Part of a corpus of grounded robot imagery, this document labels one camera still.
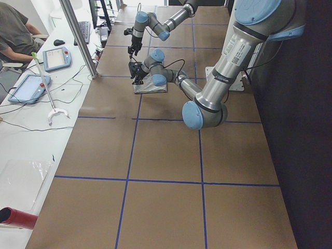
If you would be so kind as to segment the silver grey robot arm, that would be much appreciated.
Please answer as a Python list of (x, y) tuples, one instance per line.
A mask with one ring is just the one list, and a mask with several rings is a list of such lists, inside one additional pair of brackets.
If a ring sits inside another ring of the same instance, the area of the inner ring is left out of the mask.
[(237, 1), (233, 34), (203, 88), (181, 70), (169, 70), (164, 53), (156, 49), (143, 62), (129, 62), (134, 84), (151, 75), (155, 86), (176, 84), (188, 97), (182, 109), (187, 127), (200, 130), (216, 127), (227, 118), (222, 99), (239, 73), (247, 69), (258, 44), (301, 36), (305, 29), (306, 1)]
[(198, 7), (199, 2), (196, 0), (180, 1), (183, 7), (168, 18), (164, 23), (160, 23), (154, 12), (138, 11), (135, 16), (135, 23), (132, 28), (124, 30), (124, 35), (131, 35), (131, 46), (128, 47), (130, 57), (137, 56), (142, 48), (142, 40), (145, 28), (148, 26), (154, 32), (157, 38), (165, 41), (169, 38), (170, 32), (188, 18), (192, 18)]

